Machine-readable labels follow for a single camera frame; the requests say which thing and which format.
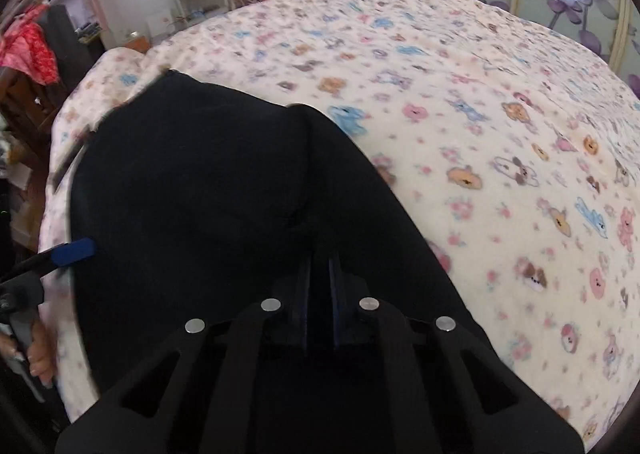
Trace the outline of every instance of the red fabric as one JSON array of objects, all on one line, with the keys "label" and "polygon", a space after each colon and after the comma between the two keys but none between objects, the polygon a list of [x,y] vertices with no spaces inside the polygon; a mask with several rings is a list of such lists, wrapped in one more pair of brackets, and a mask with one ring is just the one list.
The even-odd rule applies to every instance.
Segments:
[{"label": "red fabric", "polygon": [[0,66],[21,71],[42,85],[60,80],[56,56],[35,21],[46,8],[46,4],[31,8],[0,38]]}]

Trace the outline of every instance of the metal screw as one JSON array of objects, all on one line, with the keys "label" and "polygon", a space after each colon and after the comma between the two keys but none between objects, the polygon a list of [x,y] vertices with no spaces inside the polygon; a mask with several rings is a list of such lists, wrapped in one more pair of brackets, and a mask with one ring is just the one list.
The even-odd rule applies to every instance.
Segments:
[{"label": "metal screw", "polygon": [[282,303],[277,299],[265,299],[260,303],[260,307],[264,311],[277,311],[282,306]]},{"label": "metal screw", "polygon": [[436,319],[436,326],[442,331],[453,331],[456,328],[456,321],[451,317],[438,317]]},{"label": "metal screw", "polygon": [[204,320],[191,319],[184,325],[187,333],[200,333],[205,328]]},{"label": "metal screw", "polygon": [[373,297],[365,297],[360,300],[360,307],[366,311],[377,310],[380,307],[380,301]]}]

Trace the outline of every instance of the bed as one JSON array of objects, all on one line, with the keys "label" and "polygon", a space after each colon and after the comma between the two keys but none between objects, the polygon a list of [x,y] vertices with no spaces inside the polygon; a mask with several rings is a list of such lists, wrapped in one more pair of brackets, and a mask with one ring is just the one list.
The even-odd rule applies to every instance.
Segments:
[{"label": "bed", "polygon": [[[50,170],[162,71],[330,117],[385,177],[500,358],[593,446],[640,379],[640,102],[578,43],[476,0],[269,0],[107,52]],[[74,166],[40,247],[68,239]],[[68,274],[46,278],[71,419],[97,399]]]}]

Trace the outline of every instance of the human hand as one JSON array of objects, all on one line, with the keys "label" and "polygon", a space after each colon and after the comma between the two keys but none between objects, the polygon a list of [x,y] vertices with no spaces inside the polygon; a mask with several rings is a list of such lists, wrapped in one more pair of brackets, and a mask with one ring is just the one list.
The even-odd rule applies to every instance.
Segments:
[{"label": "human hand", "polygon": [[[39,377],[44,386],[50,386],[56,374],[56,362],[47,331],[39,319],[31,325],[33,342],[27,349],[27,360],[31,376]],[[5,358],[14,358],[18,354],[16,342],[0,332],[0,354]]]}]

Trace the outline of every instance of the black fabric cover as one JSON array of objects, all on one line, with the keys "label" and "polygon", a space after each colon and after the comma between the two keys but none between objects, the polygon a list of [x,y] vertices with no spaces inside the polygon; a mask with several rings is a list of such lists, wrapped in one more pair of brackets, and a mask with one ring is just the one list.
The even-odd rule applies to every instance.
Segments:
[{"label": "black fabric cover", "polygon": [[323,114],[168,72],[89,142],[70,200],[76,309],[100,390],[191,318],[271,296],[318,232],[405,315],[452,316],[489,345],[375,168]]}]

